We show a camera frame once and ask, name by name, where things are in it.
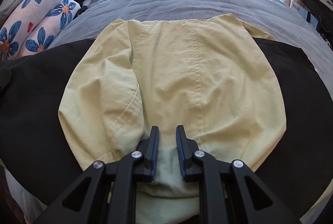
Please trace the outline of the black and cream jacket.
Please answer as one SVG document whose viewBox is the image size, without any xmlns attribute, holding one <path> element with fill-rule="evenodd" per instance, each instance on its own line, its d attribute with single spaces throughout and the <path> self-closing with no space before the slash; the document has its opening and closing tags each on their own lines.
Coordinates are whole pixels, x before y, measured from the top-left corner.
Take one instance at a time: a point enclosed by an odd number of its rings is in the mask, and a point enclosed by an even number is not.
<svg viewBox="0 0 333 224">
<path fill-rule="evenodd" d="M 45 205 L 92 163 L 114 163 L 160 131 L 157 169 L 139 183 L 135 223 L 192 222 L 175 131 L 243 161 L 301 218 L 332 196 L 332 91 L 299 47 L 221 15 L 124 21 L 1 62 L 1 160 Z"/>
</svg>

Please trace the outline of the blue floral pillow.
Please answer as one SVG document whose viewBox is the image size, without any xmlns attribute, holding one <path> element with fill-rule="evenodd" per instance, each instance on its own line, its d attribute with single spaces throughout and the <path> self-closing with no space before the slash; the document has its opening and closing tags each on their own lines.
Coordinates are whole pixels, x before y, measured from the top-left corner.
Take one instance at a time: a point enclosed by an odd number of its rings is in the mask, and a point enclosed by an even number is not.
<svg viewBox="0 0 333 224">
<path fill-rule="evenodd" d="M 62 0 L 23 0 L 1 26 L 1 61 L 17 57 L 22 44 Z"/>
<path fill-rule="evenodd" d="M 80 8 L 80 5 L 74 0 L 62 0 L 28 35 L 17 58 L 47 50 L 58 34 L 73 20 Z"/>
</svg>

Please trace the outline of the grey plush bed blanket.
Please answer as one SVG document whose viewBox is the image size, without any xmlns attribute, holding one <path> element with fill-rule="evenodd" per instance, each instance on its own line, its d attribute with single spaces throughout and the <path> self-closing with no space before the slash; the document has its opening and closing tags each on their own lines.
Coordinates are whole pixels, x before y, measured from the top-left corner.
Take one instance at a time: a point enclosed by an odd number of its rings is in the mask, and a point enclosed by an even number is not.
<svg viewBox="0 0 333 224">
<path fill-rule="evenodd" d="M 170 21 L 223 14 L 233 14 L 278 41 L 301 48 L 332 90 L 332 50 L 300 14 L 280 0 L 92 0 L 88 9 L 60 32 L 52 47 L 97 37 L 117 19 Z"/>
</svg>

